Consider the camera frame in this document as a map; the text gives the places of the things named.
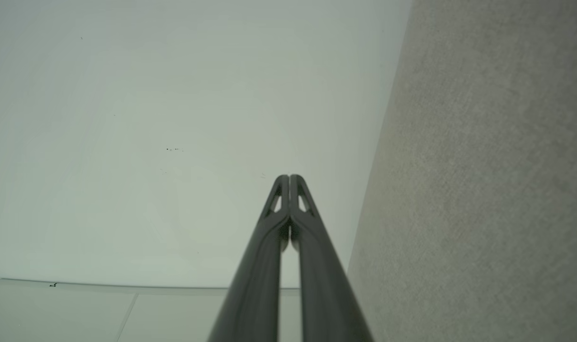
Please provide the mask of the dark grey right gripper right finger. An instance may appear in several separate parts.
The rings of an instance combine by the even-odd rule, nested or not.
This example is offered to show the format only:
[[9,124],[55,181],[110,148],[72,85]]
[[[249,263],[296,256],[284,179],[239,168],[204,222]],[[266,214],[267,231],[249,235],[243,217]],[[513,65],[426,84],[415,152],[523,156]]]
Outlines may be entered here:
[[291,243],[299,253],[303,342],[374,342],[312,194],[290,176]]

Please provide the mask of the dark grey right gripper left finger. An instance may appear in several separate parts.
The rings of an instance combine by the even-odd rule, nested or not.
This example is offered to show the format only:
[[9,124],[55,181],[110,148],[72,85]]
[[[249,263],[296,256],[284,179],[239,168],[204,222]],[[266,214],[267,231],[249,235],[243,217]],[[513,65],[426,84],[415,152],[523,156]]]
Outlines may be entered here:
[[277,342],[281,254],[290,240],[290,178],[277,177],[207,342]]

